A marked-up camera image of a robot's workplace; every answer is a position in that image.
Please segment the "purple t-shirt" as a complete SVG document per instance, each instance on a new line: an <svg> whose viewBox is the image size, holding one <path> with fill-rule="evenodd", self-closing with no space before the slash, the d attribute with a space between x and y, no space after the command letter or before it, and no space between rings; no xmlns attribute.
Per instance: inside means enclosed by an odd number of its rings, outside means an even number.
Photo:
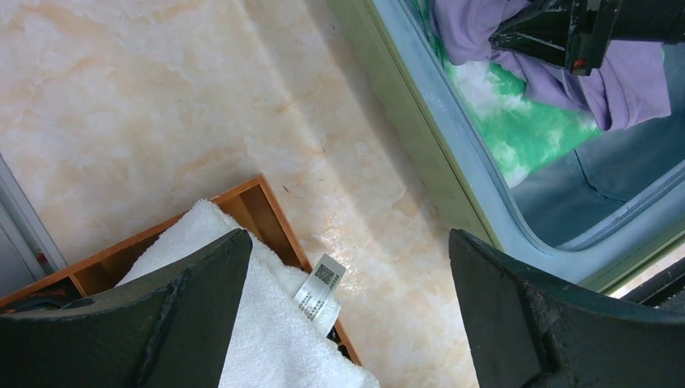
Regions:
<svg viewBox="0 0 685 388"><path fill-rule="evenodd" d="M533 57L492 48L489 38L500 23L528 6L527 1L431 1L430 20L449 61L493 61L526 83L535 102L590 113L605 131L626 129L671 114L659 43L615 41L603 64L587 76Z"/></svg>

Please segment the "green white tie-dye garment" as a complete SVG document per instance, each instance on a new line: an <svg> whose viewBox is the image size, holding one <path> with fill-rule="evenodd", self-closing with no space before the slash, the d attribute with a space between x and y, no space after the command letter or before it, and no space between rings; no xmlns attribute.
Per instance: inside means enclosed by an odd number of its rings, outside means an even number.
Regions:
<svg viewBox="0 0 685 388"><path fill-rule="evenodd" d="M587 114L527 99L525 82L496 63L453 65L432 31L429 2L412 4L448 81L509 187L600 134L594 118Z"/></svg>

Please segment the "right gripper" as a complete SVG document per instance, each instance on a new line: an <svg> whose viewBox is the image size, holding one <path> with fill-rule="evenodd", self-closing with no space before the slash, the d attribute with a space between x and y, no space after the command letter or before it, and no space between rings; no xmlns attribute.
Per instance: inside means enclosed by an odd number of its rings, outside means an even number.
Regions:
<svg viewBox="0 0 685 388"><path fill-rule="evenodd" d="M521 53L571 74L603 64L613 41L684 41L684 0L531 1L490 36L494 49Z"/></svg>

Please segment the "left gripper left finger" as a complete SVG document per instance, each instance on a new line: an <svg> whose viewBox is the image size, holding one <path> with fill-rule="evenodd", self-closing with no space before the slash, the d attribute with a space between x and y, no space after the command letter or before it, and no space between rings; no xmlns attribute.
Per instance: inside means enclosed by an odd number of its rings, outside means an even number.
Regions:
<svg viewBox="0 0 685 388"><path fill-rule="evenodd" d="M217 386L251 251L235 229L62 309L2 316L2 386Z"/></svg>

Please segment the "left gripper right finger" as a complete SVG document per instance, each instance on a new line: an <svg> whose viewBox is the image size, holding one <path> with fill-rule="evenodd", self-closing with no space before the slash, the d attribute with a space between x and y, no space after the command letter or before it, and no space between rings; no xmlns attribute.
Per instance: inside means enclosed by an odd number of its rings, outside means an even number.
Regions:
<svg viewBox="0 0 685 388"><path fill-rule="evenodd" d="M584 289L463 230L448 253L480 386L683 386L682 312Z"/></svg>

